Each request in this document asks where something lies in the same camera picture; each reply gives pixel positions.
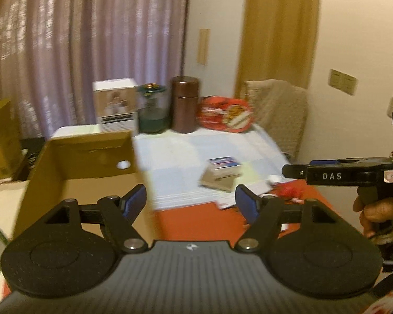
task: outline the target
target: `white wall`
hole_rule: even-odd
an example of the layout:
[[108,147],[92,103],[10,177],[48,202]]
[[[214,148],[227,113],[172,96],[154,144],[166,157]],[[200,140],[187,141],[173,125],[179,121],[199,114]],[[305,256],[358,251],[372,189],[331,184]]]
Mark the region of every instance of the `white wall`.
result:
[[[351,97],[327,85],[330,69],[358,78]],[[393,150],[393,0],[321,0],[319,34],[308,90],[310,113],[299,161],[388,156]],[[355,188],[320,187],[351,224]]]
[[[189,0],[185,75],[201,79],[201,96],[232,97],[245,0]],[[199,30],[211,29],[208,65],[197,63]]]

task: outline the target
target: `hand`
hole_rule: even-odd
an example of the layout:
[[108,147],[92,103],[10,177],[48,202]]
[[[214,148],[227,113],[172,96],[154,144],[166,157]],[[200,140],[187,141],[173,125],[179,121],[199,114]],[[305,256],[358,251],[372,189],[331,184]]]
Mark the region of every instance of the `hand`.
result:
[[382,223],[393,220],[393,198],[386,198],[373,204],[364,206],[361,199],[357,197],[352,206],[353,211],[360,212],[359,222],[364,227],[364,236],[375,235],[374,223]]

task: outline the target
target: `beige chair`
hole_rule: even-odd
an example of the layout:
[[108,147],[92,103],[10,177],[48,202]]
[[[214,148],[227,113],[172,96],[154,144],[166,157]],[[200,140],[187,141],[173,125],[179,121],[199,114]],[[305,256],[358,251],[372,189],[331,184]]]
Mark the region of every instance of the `beige chair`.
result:
[[287,81],[246,81],[242,91],[254,109],[255,122],[281,151],[297,157],[307,119],[307,92]]

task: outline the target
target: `brown cylindrical container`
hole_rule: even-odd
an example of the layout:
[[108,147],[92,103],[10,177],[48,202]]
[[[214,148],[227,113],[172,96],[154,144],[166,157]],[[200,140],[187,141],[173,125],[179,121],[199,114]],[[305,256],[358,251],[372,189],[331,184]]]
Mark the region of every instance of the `brown cylindrical container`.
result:
[[199,80],[190,76],[172,79],[172,129],[190,133],[197,129]]

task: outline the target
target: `beige curtain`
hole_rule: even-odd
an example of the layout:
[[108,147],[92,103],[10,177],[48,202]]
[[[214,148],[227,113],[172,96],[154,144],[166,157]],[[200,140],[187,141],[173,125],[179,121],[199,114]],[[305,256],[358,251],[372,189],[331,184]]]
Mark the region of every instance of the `beige curtain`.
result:
[[186,0],[0,0],[0,99],[22,137],[95,122],[94,80],[167,84]]
[[246,0],[236,96],[246,80],[279,79],[307,88],[319,0]]

